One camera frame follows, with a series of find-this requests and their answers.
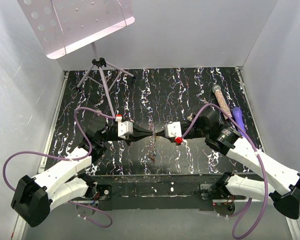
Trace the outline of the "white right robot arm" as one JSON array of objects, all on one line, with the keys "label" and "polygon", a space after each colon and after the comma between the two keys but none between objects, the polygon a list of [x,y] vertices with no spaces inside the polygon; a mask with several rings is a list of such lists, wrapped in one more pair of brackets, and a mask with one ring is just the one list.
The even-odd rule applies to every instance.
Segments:
[{"label": "white right robot arm", "polygon": [[300,217],[300,172],[257,149],[241,128],[222,124],[220,112],[217,105],[205,104],[193,120],[169,123],[157,135],[177,144],[187,139],[204,138],[212,150],[245,165],[263,179],[244,179],[226,172],[215,183],[220,198],[227,199],[235,195],[267,200],[279,213],[297,220]]}]

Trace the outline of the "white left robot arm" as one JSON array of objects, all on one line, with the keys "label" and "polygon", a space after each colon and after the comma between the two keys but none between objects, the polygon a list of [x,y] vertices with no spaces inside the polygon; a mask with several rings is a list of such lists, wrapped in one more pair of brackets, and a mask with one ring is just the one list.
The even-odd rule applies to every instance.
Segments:
[{"label": "white left robot arm", "polygon": [[51,168],[33,177],[25,175],[17,184],[11,207],[28,225],[40,225],[56,207],[75,198],[98,199],[103,193],[98,183],[82,170],[96,162],[106,151],[105,142],[137,142],[153,132],[131,121],[107,124],[94,117],[85,129],[86,137],[68,155]]}]

